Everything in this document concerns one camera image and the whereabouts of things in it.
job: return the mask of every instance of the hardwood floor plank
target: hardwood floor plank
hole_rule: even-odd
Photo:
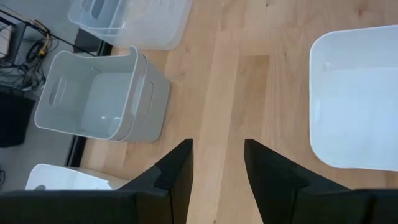
[[[221,31],[211,67],[198,147],[195,152],[189,223],[213,223],[220,196],[221,177],[231,120],[236,69],[239,60],[238,31]]]
[[[244,27],[246,4],[242,0],[222,0],[220,31]]]
[[[247,223],[258,213],[243,149],[246,138],[261,138],[268,69],[268,55],[239,58],[217,223]]]
[[[80,167],[102,172],[105,161],[108,159],[108,143],[97,139],[87,139],[85,151],[81,158]]]
[[[398,24],[398,1],[384,0],[384,25]]]

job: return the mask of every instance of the electrical cord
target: electrical cord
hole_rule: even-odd
[[[41,46],[41,49],[39,50],[39,53],[37,56],[45,57],[45,55],[47,54],[47,47],[49,46],[49,43],[51,41],[50,31],[38,20],[34,21],[34,25],[40,27],[41,30],[37,30],[37,31],[39,31],[43,36],[45,36],[45,43]]]
[[[6,171],[0,169],[0,186],[6,181]]]
[[[0,85],[10,88],[14,93],[21,94],[27,91],[35,91],[45,84],[43,61],[47,54],[54,51],[59,45],[59,40],[55,38],[50,38],[47,44],[46,39],[47,37],[33,42],[24,62],[18,62],[16,68],[8,72],[0,71],[0,77],[7,78],[7,80],[1,80]]]
[[[5,14],[5,15],[7,15],[7,16],[11,16],[12,18],[14,18],[14,19],[16,19],[16,20],[18,20],[18,21],[24,22],[24,23],[27,24],[29,27],[31,27],[31,28],[33,28],[33,29],[35,29],[35,30],[41,30],[41,28],[40,28],[40,27],[37,27],[37,24],[35,24],[35,21],[33,21],[32,19],[28,19],[28,18],[24,17],[22,14],[20,14],[20,13],[18,13],[18,12],[16,12],[16,11],[14,11],[14,10],[12,10],[12,9],[10,9],[10,8],[8,8],[8,7],[6,7],[6,6],[3,5],[3,4],[0,4],[0,6],[3,6],[3,7],[5,7],[5,8],[8,10],[8,11],[5,11],[5,10],[3,10],[3,9],[0,9],[0,12],[1,12],[1,13]],[[56,39],[58,39],[58,40],[61,40],[62,42],[66,43],[66,44],[68,44],[68,45],[70,45],[70,46],[72,46],[72,47],[74,47],[74,48],[76,48],[76,49],[78,49],[78,50],[81,50],[82,52],[84,52],[84,53],[86,53],[86,54],[89,54],[89,55],[95,57],[95,55],[92,54],[91,52],[89,52],[89,51],[87,51],[87,50],[85,50],[85,49],[83,49],[83,48],[81,48],[81,47],[79,47],[79,46],[76,46],[75,44],[72,44],[72,43],[66,41],[65,39],[63,39],[63,38],[61,38],[61,37],[58,37],[58,36],[56,36],[56,35],[54,35],[54,34],[52,34],[52,33],[48,33],[48,35],[51,36],[51,37],[54,37],[54,38],[56,38]]]

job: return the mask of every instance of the black cable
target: black cable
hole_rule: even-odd
[[[17,61],[17,63],[16,63],[16,64],[19,64],[19,59],[20,59],[20,56],[19,56],[19,54],[17,54],[17,56],[16,56],[16,61]],[[3,66],[3,65],[2,65],[3,62],[7,62],[7,63],[10,63],[11,65],[13,65],[12,62],[10,62],[10,61],[8,61],[8,60],[5,60],[4,58],[0,58],[0,68]],[[6,77],[6,76],[8,76],[8,75],[11,74],[13,71],[15,71],[15,69],[17,69],[17,68],[18,68],[18,66],[16,66],[15,68],[10,68],[11,71],[9,71],[9,72],[3,72],[2,70],[0,70],[0,77]]]
[[[55,44],[55,47],[52,48],[52,42],[53,42],[54,39],[57,41],[57,43]],[[53,52],[53,51],[60,45],[60,40],[58,40],[58,39],[56,39],[56,38],[54,38],[54,39],[52,39],[51,42],[50,42],[49,53]]]
[[[30,22],[24,21],[23,19],[20,19],[20,18],[18,18],[17,16],[14,16],[14,15],[12,15],[12,14],[10,14],[10,13],[8,13],[8,12],[2,10],[2,9],[0,9],[0,12],[1,12],[1,13],[4,13],[5,15],[10,16],[10,17],[12,17],[12,18],[14,18],[14,19],[16,19],[16,20],[18,20],[18,21],[20,21],[20,22],[25,23],[27,26],[29,26],[29,27],[31,27],[31,28],[37,30],[37,31],[41,30],[41,28],[37,27],[36,25],[31,24]],[[92,53],[86,51],[85,49],[83,49],[83,48],[81,48],[81,47],[79,47],[79,46],[76,46],[75,44],[69,43],[68,41],[64,40],[63,38],[61,38],[61,37],[59,37],[59,36],[57,36],[57,35],[52,34],[51,32],[49,32],[49,35],[52,36],[52,37],[54,37],[54,38],[56,38],[56,39],[58,39],[58,40],[61,40],[62,42],[66,43],[66,44],[68,44],[68,45],[70,45],[70,46],[72,46],[72,47],[74,47],[74,48],[76,48],[76,49],[78,49],[78,50],[81,50],[82,52],[84,52],[84,53],[86,53],[86,54],[89,54],[89,55],[95,57],[95,55],[93,55]]]
[[[46,77],[42,67],[43,60],[49,52],[49,47],[51,47],[51,50],[55,50],[59,44],[59,41],[57,41],[57,43],[53,45],[53,40],[54,39],[51,39],[49,45],[45,48],[44,55],[39,54],[42,50],[43,40],[41,39],[33,43],[28,54],[25,56],[25,62],[19,64],[11,72],[7,72],[7,77],[10,78],[9,81],[0,81],[0,85],[7,86],[17,93],[23,93],[37,90],[41,85],[45,84]],[[16,74],[11,75],[10,73],[15,70]]]
[[[0,185],[3,185],[6,181],[6,171],[0,170]]]

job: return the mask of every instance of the storage bin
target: storage bin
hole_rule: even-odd
[[[38,127],[113,141],[159,138],[170,82],[131,47],[130,55],[53,60],[35,114]]]
[[[398,26],[331,32],[310,52],[310,143],[326,164],[398,171]]]
[[[73,0],[68,17],[115,47],[171,50],[191,6],[192,0]]]
[[[128,181],[93,170],[37,164],[26,190],[116,190]]]

